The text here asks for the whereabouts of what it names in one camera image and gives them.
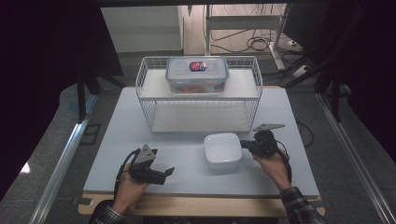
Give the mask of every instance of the aluminum rail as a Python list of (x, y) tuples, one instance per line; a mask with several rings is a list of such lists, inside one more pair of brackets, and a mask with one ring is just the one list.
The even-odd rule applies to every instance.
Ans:
[(64, 147), (64, 152), (62, 153), (61, 158), (56, 164), (56, 167), (49, 179), (49, 182), (44, 189), (44, 192), (41, 195), (37, 206), (35, 207), (35, 211), (33, 212), (32, 217), (29, 220), (29, 223), (44, 223), (44, 221), (46, 220), (53, 201), (55, 200), (55, 197), (58, 193), (58, 190), (62, 182), (64, 181), (64, 176), (76, 152), (81, 136), (84, 134), (84, 130), (87, 127), (88, 121), (90, 120), (92, 110), (94, 105), (96, 104), (97, 98), (98, 97), (96, 95), (91, 95), (88, 99), (86, 104), (87, 115), (80, 124), (76, 124), (72, 134), (70, 135), (70, 138), (67, 141), (66, 146)]
[(370, 200), (372, 201), (375, 210), (379, 214), (380, 218), (382, 219), (383, 223), (396, 223), (395, 216), (393, 215), (392, 211), (389, 208), (388, 202), (385, 199), (384, 195), (381, 192), (381, 189), (375, 183), (373, 178), (371, 177), (369, 171), (365, 167), (359, 153), (357, 152), (356, 148), (353, 146), (352, 142), (350, 141), (349, 137), (347, 136), (347, 132), (344, 130), (343, 125), (334, 118), (332, 112), (330, 111), (330, 104), (326, 99), (325, 93), (318, 93), (317, 94), (318, 100), (320, 102), (321, 107), (323, 108), (327, 119), (329, 120), (330, 124), (332, 125), (338, 140), (340, 141), (343, 150), (346, 153), (349, 161), (351, 162), (353, 168), (355, 169), (356, 174), (358, 175), (361, 184), (363, 185), (364, 189), (366, 190)]

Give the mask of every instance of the wrist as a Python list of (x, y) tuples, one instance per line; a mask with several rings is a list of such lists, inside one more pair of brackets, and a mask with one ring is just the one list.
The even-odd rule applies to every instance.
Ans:
[(289, 189), (292, 187), (291, 183), (289, 182), (289, 180), (286, 179), (281, 179), (281, 180), (274, 180), (277, 188), (279, 189), (279, 191), (283, 191), (285, 189)]
[(124, 215), (126, 210), (130, 207), (129, 204), (126, 203), (118, 203), (117, 201), (114, 202), (113, 204), (113, 210), (118, 212), (121, 215)]

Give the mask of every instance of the sleeve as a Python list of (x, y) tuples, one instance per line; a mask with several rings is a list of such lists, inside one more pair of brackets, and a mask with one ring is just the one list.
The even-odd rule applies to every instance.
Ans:
[(327, 220), (296, 187), (280, 192), (290, 223), (325, 224)]
[(120, 213), (108, 206), (93, 224), (126, 224), (126, 220)]

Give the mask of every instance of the black curtain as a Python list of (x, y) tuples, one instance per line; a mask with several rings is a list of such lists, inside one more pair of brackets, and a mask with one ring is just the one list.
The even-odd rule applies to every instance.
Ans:
[(3, 1), (0, 22), (3, 199), (52, 121), (62, 90), (78, 74), (94, 77), (93, 68), (112, 76), (122, 71), (93, 1)]
[(395, 1), (370, 1), (336, 64), (351, 89), (349, 105), (394, 161), (395, 22)]

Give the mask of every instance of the hand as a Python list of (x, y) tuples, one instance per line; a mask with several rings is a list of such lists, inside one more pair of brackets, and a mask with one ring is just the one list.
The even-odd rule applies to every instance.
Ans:
[(137, 203), (149, 185), (149, 183), (136, 183), (128, 173), (129, 166), (130, 163), (124, 167), (124, 172), (120, 178), (119, 190), (117, 191), (117, 198), (113, 204), (113, 209), (122, 215), (129, 207)]
[[(288, 160), (290, 159), (290, 156), (284, 149), (280, 149), (280, 151), (285, 154)], [(259, 162), (264, 172), (274, 181), (280, 191), (291, 188), (291, 183), (288, 180), (288, 171), (279, 154), (276, 153), (274, 156), (266, 159), (254, 154), (252, 155), (253, 159)]]

